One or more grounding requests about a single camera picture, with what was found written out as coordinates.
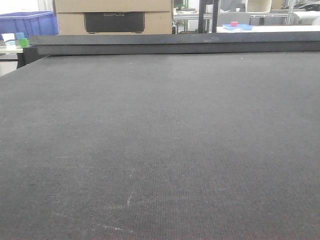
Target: table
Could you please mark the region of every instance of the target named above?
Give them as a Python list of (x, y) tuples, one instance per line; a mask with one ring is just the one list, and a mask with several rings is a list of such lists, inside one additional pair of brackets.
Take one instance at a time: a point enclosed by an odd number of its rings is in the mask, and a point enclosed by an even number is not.
[(17, 46), (16, 49), (7, 49), (6, 46), (0, 45), (0, 55), (1, 54), (16, 54), (17, 58), (0, 58), (0, 62), (17, 62), (17, 69), (46, 57), (46, 55), (39, 54), (38, 49), (34, 46), (29, 46), (25, 48)]
[(319, 62), (55, 56), (0, 77), (1, 238), (319, 238)]
[[(217, 27), (218, 33), (232, 33), (233, 31), (225, 29), (223, 26)], [(253, 26), (251, 31), (246, 33), (276, 33), (276, 32), (320, 32), (320, 26), (309, 25), (290, 25), (290, 26)]]
[[(272, 12), (250, 12), (250, 18), (260, 18), (261, 22), (264, 22), (265, 18), (286, 18), (286, 25), (292, 23), (292, 14), (287, 10), (274, 10)], [(173, 15), (173, 20), (176, 22), (178, 20), (198, 20), (199, 13), (183, 13)], [(212, 19), (212, 13), (206, 13), (203, 15), (203, 19), (207, 21)]]
[(16, 54), (17, 58), (0, 58), (0, 62), (18, 62), (16, 68), (19, 69), (26, 65), (24, 55), (24, 50), (17, 46), (16, 49), (7, 49), (6, 46), (0, 45), (0, 55), (1, 54)]

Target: blue plastic crate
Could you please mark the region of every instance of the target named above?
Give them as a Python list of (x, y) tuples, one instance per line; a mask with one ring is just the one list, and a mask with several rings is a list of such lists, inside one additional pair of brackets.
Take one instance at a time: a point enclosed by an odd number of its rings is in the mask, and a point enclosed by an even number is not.
[(36, 35), (57, 35), (57, 17), (53, 11), (0, 14), (0, 34), (5, 33), (25, 33), (26, 38)]

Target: black label on box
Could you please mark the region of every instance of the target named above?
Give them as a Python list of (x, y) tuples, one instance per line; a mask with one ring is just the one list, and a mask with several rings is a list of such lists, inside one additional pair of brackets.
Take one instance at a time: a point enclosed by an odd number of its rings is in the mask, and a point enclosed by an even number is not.
[(145, 30), (144, 12), (85, 12), (88, 33), (141, 33)]

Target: pink block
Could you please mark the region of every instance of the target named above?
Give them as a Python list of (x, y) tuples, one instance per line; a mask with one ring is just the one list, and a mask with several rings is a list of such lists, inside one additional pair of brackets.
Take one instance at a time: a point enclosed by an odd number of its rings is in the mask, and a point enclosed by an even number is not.
[(231, 27), (238, 27), (238, 22), (237, 21), (232, 21), (231, 22)]

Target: metal pole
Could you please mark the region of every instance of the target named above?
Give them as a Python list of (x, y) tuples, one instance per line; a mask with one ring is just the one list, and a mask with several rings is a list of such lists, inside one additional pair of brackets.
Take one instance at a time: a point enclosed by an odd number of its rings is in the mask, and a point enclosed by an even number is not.
[(203, 34), (204, 30), (204, 15), (206, 13), (207, 0), (199, 1), (199, 22), (198, 22), (198, 33)]
[(212, 13), (212, 32), (217, 32), (217, 24), (218, 24), (218, 14), (219, 14), (219, 4), (220, 0), (213, 0), (213, 13)]
[(288, 18), (286, 20), (286, 24), (287, 25), (291, 25), (292, 23), (292, 18), (293, 18), (293, 12), (294, 12), (294, 6), (295, 6), (295, 3), (296, 3), (296, 0), (289, 0), (289, 15), (288, 15)]

